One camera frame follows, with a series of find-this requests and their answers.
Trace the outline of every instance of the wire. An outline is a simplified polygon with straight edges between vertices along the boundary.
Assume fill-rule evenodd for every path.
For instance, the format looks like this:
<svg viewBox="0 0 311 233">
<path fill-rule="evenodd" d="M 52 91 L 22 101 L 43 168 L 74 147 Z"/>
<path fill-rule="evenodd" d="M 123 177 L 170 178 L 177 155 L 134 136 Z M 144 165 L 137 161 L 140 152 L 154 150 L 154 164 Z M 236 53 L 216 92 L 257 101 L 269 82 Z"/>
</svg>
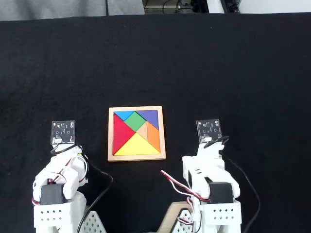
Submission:
<svg viewBox="0 0 311 233">
<path fill-rule="evenodd" d="M 145 5 L 144 5 L 144 9 L 145 9 L 146 6 L 148 5 L 148 1 L 149 1 L 149 0 L 146 0 Z"/>
<path fill-rule="evenodd" d="M 107 188 L 105 188 L 104 190 L 103 190 L 103 192 L 101 192 L 99 195 L 98 195 L 98 197 L 93 201 L 93 203 L 89 206 L 89 208 L 88 208 L 88 210 L 85 212 L 85 214 L 83 215 L 83 217 L 82 217 L 82 219 L 81 219 L 81 221 L 80 221 L 80 223 L 79 223 L 79 226 L 78 226 L 78 229 L 77 229 L 77 233 L 79 233 L 80 232 L 80 229 L 81 229 L 81 227 L 82 227 L 82 224 L 83 224 L 83 222 L 84 222 L 84 220 L 86 219 L 86 217 L 88 216 L 88 214 L 91 212 L 91 209 L 94 207 L 94 205 L 96 205 L 96 203 L 103 197 L 103 195 L 110 189 L 110 187 L 111 187 L 111 185 L 112 185 L 112 183 L 113 183 L 113 178 L 112 178 L 112 176 L 110 175 L 110 174 L 108 174 L 108 173 L 106 173 L 106 172 L 103 172 L 103 171 L 101 171 L 100 169 L 99 169 L 99 171 L 102 173 L 102 174 L 105 174 L 105 175 L 107 175 L 109 178 L 110 178 L 110 183 L 109 183 L 109 185 L 107 186 Z"/>
<path fill-rule="evenodd" d="M 202 210 L 200 211 L 200 225 L 199 225 L 199 229 L 197 229 L 197 231 L 195 233 L 199 232 L 199 230 L 201 229 L 201 225 L 202 225 Z"/>
<path fill-rule="evenodd" d="M 177 221 L 185 225 L 193 225 L 193 222 L 189 222 L 181 217 L 177 217 Z"/>
<path fill-rule="evenodd" d="M 238 170 L 240 170 L 240 171 L 243 173 L 244 177 L 246 178 L 246 180 L 247 180 L 249 186 L 250 186 L 251 189 L 253 190 L 253 192 L 254 192 L 254 194 L 255 194 L 255 196 L 256 196 L 256 198 L 257 198 L 257 201 L 258 201 L 257 210 L 256 210 L 254 216 L 253 216 L 253 217 L 249 220 L 249 222 L 246 224 L 245 229 L 244 229 L 244 231 L 243 231 L 243 233 L 247 233 L 247 232 L 248 232 L 248 229 L 251 227 L 251 225 L 253 224 L 253 222 L 256 220 L 256 218 L 257 218 L 257 216 L 258 216 L 258 214 L 259 214 L 259 212 L 260 212 L 260 209 L 261 209 L 261 200 L 260 200 L 260 197 L 259 197 L 259 195 L 258 195 L 256 189 L 254 188 L 253 184 L 251 183 L 251 181 L 249 180 L 249 178 L 247 177 L 247 175 L 246 175 L 246 173 L 243 171 L 243 169 L 242 169 L 240 166 L 238 166 L 236 163 L 234 163 L 230 158 L 227 158 L 227 157 L 226 157 L 226 159 L 227 159 L 230 163 L 232 163 Z"/>
<path fill-rule="evenodd" d="M 33 203 L 33 205 L 41 205 L 41 203 L 34 200 L 34 198 L 31 199 L 31 202 Z"/>
<path fill-rule="evenodd" d="M 98 197 L 93 201 L 93 203 L 89 206 L 88 210 L 84 213 L 80 223 L 79 223 L 79 226 L 78 226 L 78 229 L 77 229 L 77 233 L 80 233 L 80 229 L 82 227 L 82 224 L 84 222 L 84 220 L 86 219 L 86 217 L 88 216 L 88 214 L 91 212 L 92 208 L 96 205 L 96 203 L 103 197 L 103 195 L 110 189 L 112 183 L 113 183 L 113 177 L 107 173 L 107 172 L 104 172 L 102 170 L 100 170 L 97 166 L 95 166 L 92 162 L 90 162 L 90 160 L 87 158 L 87 156 L 82 152 L 82 155 L 84 158 L 86 158 L 88 164 L 90 164 L 95 170 L 97 170 L 99 173 L 105 175 L 105 176 L 108 176 L 109 179 L 110 179 L 110 183 L 109 185 L 98 195 Z"/>
<path fill-rule="evenodd" d="M 84 180 L 84 178 L 86 177 L 86 174 L 87 174 L 87 171 L 88 171 L 88 166 L 87 166 L 87 162 L 86 160 L 82 157 L 82 156 L 79 156 L 79 155 L 76 155 L 76 156 L 73 156 L 71 159 L 70 159 L 70 163 L 72 163 L 72 161 L 77 158 L 77 159 L 80 159 L 82 160 L 82 162 L 84 163 L 84 174 L 83 174 L 83 177 L 79 180 L 79 182 L 82 182 Z"/>
<path fill-rule="evenodd" d="M 178 13 L 178 12 L 180 12 L 180 11 L 182 11 L 182 10 L 192 10 L 192 8 L 190 8 L 190 7 L 179 8 L 179 9 L 177 9 L 177 10 L 175 11 L 175 13 Z"/>
<path fill-rule="evenodd" d="M 60 154 L 60 153 L 65 152 L 65 151 L 68 151 L 68 150 L 70 150 L 70 149 L 72 149 L 72 148 L 75 148 L 76 146 L 77 146 L 76 144 L 73 144 L 72 146 L 67 147 L 67 148 L 65 148 L 65 149 L 63 149 L 63 150 L 55 151 L 55 149 L 58 147 L 58 145 L 57 145 L 56 147 L 54 147 L 54 148 L 51 150 L 51 154 L 52 154 L 52 155 L 57 155 L 57 154 Z"/>
<path fill-rule="evenodd" d="M 58 148 L 59 144 L 56 145 L 56 147 L 54 147 L 50 152 L 51 154 L 53 153 L 53 151 L 55 151 Z"/>
<path fill-rule="evenodd" d="M 171 0 L 166 0 L 166 1 L 163 3 L 163 5 L 162 5 L 162 12 L 163 12 L 163 14 L 165 14 L 164 7 L 165 7 L 165 5 L 166 5 L 169 1 L 171 1 Z"/>
<path fill-rule="evenodd" d="M 193 208 L 192 201 L 190 200 L 190 198 L 189 198 L 189 197 L 187 197 L 187 203 L 191 206 L 192 213 L 193 213 L 193 212 L 194 212 L 194 208 Z"/>
<path fill-rule="evenodd" d="M 61 176 L 65 180 L 65 182 L 67 182 L 67 179 L 62 174 L 57 173 L 57 172 L 50 172 L 50 173 L 51 174 L 57 174 L 57 177 Z"/>
<path fill-rule="evenodd" d="M 204 148 L 207 148 L 207 147 L 213 145 L 214 143 L 220 142 L 220 141 L 222 141 L 223 144 L 225 144 L 228 140 L 229 140 L 229 136 L 223 136 L 223 137 L 217 138 L 217 139 L 214 140 L 214 141 L 209 141 L 209 142 L 207 142 L 207 143 L 205 144 Z"/>
<path fill-rule="evenodd" d="M 193 196 L 193 195 L 190 194 L 190 193 L 183 193 L 183 192 L 179 191 L 179 190 L 175 187 L 173 181 L 169 180 L 169 182 L 171 182 L 173 188 L 175 189 L 175 191 L 176 191 L 177 193 L 180 193 L 180 194 L 183 194 L 183 195 L 187 195 L 187 196 Z"/>
<path fill-rule="evenodd" d="M 108 0 L 105 0 L 106 16 L 109 16 Z"/>
<path fill-rule="evenodd" d="M 204 199 L 203 197 L 201 197 L 199 194 L 195 193 L 194 191 L 192 191 L 190 188 L 188 188 L 187 186 L 185 186 L 184 184 L 178 182 L 177 180 L 175 180 L 172 176 L 170 176 L 168 173 L 166 173 L 165 171 L 161 170 L 160 171 L 169 181 L 174 182 L 175 184 L 177 184 L 178 186 L 184 188 L 186 191 L 190 192 L 190 194 L 192 194 L 192 196 L 195 196 L 196 198 L 198 198 L 201 201 L 209 201 L 209 199 Z"/>
</svg>

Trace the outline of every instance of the yellow triangle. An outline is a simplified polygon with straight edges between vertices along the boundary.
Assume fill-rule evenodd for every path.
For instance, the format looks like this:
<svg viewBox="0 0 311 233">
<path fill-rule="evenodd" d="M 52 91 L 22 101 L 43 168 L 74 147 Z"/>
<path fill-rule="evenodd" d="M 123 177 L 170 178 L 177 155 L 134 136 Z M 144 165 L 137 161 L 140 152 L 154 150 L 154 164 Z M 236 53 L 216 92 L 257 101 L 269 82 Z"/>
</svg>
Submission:
<svg viewBox="0 0 311 233">
<path fill-rule="evenodd" d="M 160 154 L 142 136 L 135 133 L 114 155 Z"/>
</svg>

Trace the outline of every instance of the black table surface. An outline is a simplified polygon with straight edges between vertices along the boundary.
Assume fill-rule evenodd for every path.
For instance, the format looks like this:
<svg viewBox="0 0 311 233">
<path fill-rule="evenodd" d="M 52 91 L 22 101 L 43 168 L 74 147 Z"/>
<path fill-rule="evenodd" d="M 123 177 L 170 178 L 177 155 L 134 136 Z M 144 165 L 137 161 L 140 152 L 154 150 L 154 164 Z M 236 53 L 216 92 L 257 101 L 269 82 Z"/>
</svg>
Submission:
<svg viewBox="0 0 311 233">
<path fill-rule="evenodd" d="M 198 119 L 220 118 L 225 155 L 257 189 L 249 232 L 308 232 L 311 14 L 167 15 L 0 22 L 2 232 L 34 232 L 35 175 L 50 160 L 51 121 L 75 119 L 77 142 L 115 178 L 97 204 L 108 233 L 155 231 L 184 200 Z M 107 162 L 108 108 L 162 105 L 164 161 Z M 257 208 L 243 175 L 242 228 Z M 91 174 L 90 204 L 106 185 Z"/>
</svg>

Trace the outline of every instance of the circuit board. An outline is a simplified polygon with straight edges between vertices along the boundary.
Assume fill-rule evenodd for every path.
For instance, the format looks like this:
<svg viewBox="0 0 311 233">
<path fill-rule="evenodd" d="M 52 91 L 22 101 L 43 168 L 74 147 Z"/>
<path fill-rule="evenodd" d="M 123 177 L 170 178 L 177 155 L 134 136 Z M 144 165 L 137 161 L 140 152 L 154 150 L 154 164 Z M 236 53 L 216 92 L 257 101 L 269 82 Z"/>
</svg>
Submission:
<svg viewBox="0 0 311 233">
<path fill-rule="evenodd" d="M 74 144 L 75 126 L 75 120 L 52 121 L 51 145 Z"/>
<path fill-rule="evenodd" d="M 198 129 L 199 142 L 205 143 L 205 137 L 211 137 L 216 140 L 222 137 L 219 119 L 197 120 L 196 126 Z"/>
</svg>

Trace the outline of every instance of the white wall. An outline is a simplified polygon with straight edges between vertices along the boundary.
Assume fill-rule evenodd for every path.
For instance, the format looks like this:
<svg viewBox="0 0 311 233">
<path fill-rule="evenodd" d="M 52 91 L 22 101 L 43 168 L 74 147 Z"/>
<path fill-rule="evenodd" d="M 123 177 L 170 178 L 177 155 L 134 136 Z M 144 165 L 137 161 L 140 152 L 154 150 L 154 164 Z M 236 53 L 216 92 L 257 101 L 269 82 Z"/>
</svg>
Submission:
<svg viewBox="0 0 311 233">
<path fill-rule="evenodd" d="M 241 0 L 241 13 L 311 12 L 311 0 Z"/>
</svg>

